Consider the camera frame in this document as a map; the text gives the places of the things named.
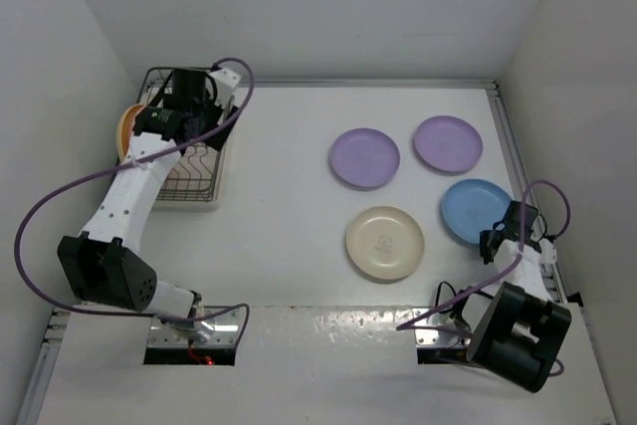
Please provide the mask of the blue plate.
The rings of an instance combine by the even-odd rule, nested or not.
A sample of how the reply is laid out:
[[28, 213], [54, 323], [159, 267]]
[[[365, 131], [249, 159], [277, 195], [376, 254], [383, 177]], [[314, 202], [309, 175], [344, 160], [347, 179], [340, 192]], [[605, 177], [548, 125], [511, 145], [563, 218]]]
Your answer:
[[447, 228], [461, 241], [480, 243], [480, 233], [491, 231], [503, 219], [512, 201], [510, 194], [484, 179], [456, 182], [445, 192], [441, 214]]

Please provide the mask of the orange plate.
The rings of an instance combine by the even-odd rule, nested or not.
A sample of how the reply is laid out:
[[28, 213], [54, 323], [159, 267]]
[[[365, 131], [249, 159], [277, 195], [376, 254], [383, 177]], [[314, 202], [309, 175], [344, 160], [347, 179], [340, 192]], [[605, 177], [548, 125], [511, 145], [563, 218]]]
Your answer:
[[119, 118], [115, 134], [115, 145], [119, 162], [124, 162], [125, 160], [129, 141], [133, 136], [135, 119], [144, 108], [144, 104], [130, 106]]

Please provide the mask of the purple plate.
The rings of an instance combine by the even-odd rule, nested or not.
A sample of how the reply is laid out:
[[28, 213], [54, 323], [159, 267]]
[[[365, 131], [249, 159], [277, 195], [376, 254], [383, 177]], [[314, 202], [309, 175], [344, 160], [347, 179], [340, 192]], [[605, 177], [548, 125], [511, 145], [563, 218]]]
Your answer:
[[373, 128], [355, 128], [341, 134], [328, 154], [334, 174], [346, 184], [373, 189], [387, 184], [400, 166], [395, 141]]
[[477, 130], [451, 115], [436, 115], [422, 121], [413, 134], [413, 145], [424, 163], [449, 174], [470, 171], [484, 151]]

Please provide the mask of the cream plate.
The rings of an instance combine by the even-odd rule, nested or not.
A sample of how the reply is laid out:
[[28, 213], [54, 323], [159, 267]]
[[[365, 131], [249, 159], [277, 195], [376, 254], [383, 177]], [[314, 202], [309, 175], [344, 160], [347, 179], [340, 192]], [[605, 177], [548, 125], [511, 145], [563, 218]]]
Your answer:
[[418, 223], [392, 206], [374, 206], [359, 213], [349, 223], [344, 242], [352, 264], [381, 282], [396, 282], [412, 275], [425, 251]]

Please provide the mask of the pink plate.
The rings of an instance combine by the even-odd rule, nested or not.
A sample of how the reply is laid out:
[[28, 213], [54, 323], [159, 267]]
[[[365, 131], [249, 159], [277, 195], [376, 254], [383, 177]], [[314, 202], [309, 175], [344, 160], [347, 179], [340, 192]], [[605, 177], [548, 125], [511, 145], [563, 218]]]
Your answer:
[[217, 152], [206, 145], [189, 147], [164, 182], [168, 192], [205, 193], [212, 187]]

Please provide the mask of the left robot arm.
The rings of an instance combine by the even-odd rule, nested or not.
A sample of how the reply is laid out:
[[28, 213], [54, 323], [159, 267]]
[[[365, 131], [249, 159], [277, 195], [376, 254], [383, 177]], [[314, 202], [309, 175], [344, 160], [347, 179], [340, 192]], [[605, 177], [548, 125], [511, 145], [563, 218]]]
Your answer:
[[118, 124], [119, 160], [100, 207], [57, 254], [74, 295], [84, 303], [158, 317], [190, 343], [212, 336], [198, 293], [159, 280], [138, 255], [149, 213], [183, 152], [176, 147], [220, 125], [236, 111], [241, 77], [213, 67], [174, 69], [147, 102]]

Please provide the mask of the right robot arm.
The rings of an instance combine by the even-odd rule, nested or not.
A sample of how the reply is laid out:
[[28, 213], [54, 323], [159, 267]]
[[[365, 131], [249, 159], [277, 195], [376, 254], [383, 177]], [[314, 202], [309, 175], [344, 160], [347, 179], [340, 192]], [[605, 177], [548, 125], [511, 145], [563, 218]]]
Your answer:
[[555, 303], [544, 285], [541, 269], [556, 263], [553, 242], [531, 237], [536, 208], [512, 201], [502, 220], [480, 233], [479, 252], [486, 264], [503, 272], [478, 323], [466, 360], [536, 393], [548, 380], [567, 331], [570, 311]]

